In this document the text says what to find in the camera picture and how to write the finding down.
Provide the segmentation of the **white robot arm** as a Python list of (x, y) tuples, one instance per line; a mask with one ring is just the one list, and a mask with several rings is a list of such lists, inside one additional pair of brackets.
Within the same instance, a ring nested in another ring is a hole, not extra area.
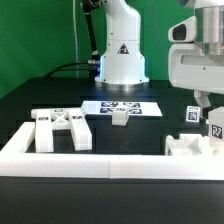
[[(168, 39), (168, 77), (174, 87), (191, 89), (197, 104), (210, 105), (208, 95), (224, 95), (224, 0), (177, 0), (194, 15), (171, 27)], [(91, 12), (106, 12), (106, 51), (98, 53)], [(125, 0), (82, 0), (92, 56), (99, 63), (99, 87), (129, 90), (149, 82), (140, 52), (141, 17)]]

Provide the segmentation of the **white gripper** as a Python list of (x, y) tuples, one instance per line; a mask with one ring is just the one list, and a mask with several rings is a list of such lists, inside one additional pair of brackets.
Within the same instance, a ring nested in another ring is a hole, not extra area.
[(196, 42), (195, 16), (168, 31), (168, 77), (174, 87), (191, 89), (200, 108), (210, 107), (209, 93), (224, 94), (224, 55), (206, 55)]

